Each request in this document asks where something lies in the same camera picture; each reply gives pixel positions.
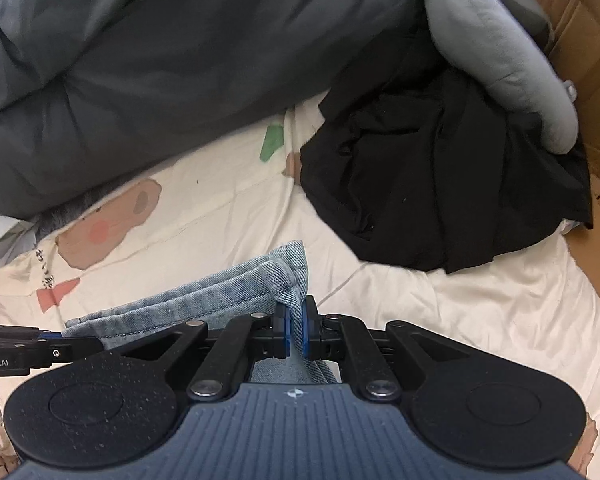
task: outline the blue gripper pad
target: blue gripper pad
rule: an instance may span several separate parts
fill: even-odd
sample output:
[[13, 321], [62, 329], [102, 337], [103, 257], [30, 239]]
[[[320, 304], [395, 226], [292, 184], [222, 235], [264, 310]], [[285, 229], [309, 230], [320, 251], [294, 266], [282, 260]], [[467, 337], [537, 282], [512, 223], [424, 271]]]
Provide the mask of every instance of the blue gripper pad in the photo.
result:
[[488, 472], [435, 452], [395, 406], [347, 384], [251, 384], [225, 402], [192, 406], [161, 447], [100, 471], [25, 462], [9, 480], [582, 480], [555, 462]]

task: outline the jeans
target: jeans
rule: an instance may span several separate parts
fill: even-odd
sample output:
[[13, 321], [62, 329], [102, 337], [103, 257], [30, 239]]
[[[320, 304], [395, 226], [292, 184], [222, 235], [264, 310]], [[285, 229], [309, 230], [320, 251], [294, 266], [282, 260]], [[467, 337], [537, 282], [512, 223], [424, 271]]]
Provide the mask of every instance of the jeans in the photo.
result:
[[96, 336], [110, 349], [190, 319], [203, 319], [210, 329], [223, 328], [232, 317], [251, 312], [272, 314], [276, 303], [282, 303], [291, 314], [290, 356], [257, 362], [251, 381], [334, 383], [336, 379], [324, 362], [302, 356], [301, 305], [308, 277], [302, 242], [290, 242], [197, 282], [69, 320], [62, 335]]

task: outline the cream colored fabric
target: cream colored fabric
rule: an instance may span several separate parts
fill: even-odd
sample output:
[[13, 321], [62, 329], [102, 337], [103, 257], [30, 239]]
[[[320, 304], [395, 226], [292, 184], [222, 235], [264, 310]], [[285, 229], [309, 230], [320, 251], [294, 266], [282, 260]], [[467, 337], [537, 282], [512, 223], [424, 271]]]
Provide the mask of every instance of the cream colored fabric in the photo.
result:
[[[359, 316], [372, 328], [406, 319], [573, 386], [597, 423], [588, 473], [600, 480], [600, 300], [562, 235], [450, 276], [360, 262], [317, 217], [293, 179], [282, 175], [286, 156], [322, 123], [319, 101], [139, 177], [115, 193], [123, 196], [117, 206], [97, 211], [99, 204], [63, 235], [41, 242], [38, 254], [24, 254], [0, 269], [0, 323], [61, 330], [64, 320], [144, 298], [301, 239], [310, 293], [322, 313]], [[263, 163], [266, 127], [280, 120], [285, 145]], [[107, 253], [103, 248], [115, 245], [109, 237], [117, 246]], [[2, 405], [23, 380], [0, 379]]]

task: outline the denim waistband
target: denim waistband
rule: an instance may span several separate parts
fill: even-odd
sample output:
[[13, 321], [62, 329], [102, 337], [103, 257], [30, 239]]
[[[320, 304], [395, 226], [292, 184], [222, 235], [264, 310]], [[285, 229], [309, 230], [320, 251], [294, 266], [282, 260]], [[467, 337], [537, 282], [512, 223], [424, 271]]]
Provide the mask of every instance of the denim waistband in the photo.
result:
[[251, 380], [332, 383], [336, 379], [324, 362], [302, 356], [301, 306], [308, 277], [302, 242], [290, 242], [202, 280], [69, 320], [62, 335], [96, 336], [110, 349], [190, 319], [203, 319], [210, 329], [224, 328], [232, 317], [250, 312], [272, 314], [276, 303], [282, 303], [291, 314], [291, 355], [257, 362]]

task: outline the white sheet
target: white sheet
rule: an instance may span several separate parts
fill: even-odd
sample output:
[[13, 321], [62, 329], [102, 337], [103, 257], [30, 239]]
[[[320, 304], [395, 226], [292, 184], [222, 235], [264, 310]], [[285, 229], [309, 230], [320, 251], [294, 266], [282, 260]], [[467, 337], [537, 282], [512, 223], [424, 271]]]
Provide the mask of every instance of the white sheet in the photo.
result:
[[[310, 293], [321, 313], [358, 316], [371, 328], [405, 319], [556, 375], [579, 392], [600, 433], [600, 300], [562, 235], [450, 276], [358, 261], [302, 190], [282, 175], [286, 154], [297, 151], [322, 122], [318, 102], [319, 97], [286, 114], [284, 149], [266, 164], [258, 155], [270, 121], [150, 172], [162, 186], [156, 209], [87, 270], [72, 269], [54, 253], [54, 236], [45, 239], [40, 247], [54, 254], [56, 282], [80, 277], [59, 308], [41, 312], [27, 288], [40, 272], [32, 254], [0, 269], [0, 323], [60, 330], [64, 320], [144, 298], [301, 239]], [[2, 405], [22, 380], [0, 380]], [[600, 434], [589, 477], [600, 480]]]

